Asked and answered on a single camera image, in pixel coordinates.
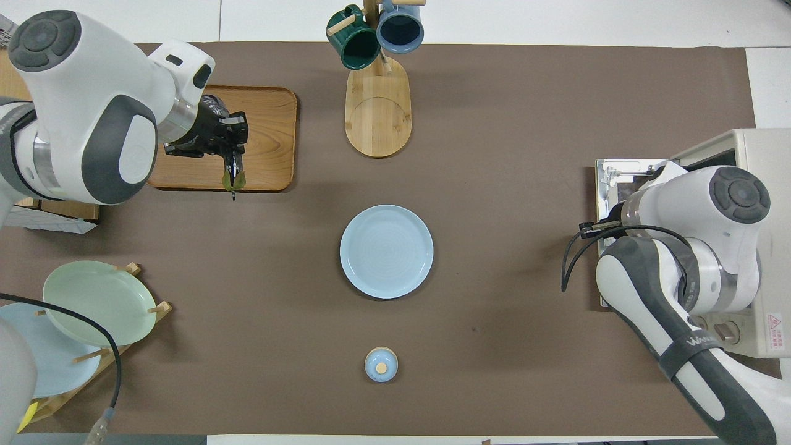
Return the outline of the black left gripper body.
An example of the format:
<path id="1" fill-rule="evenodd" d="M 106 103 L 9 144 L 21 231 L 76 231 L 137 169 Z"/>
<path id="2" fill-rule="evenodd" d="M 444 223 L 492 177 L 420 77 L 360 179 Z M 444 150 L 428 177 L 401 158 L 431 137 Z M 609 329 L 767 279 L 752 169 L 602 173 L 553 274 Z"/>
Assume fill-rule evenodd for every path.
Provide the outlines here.
<path id="1" fill-rule="evenodd" d="M 222 99 L 203 94 L 194 124 L 184 137 L 164 144 L 167 155 L 201 158 L 220 155 L 241 158 L 248 143 L 249 126 L 246 113 L 229 112 Z"/>

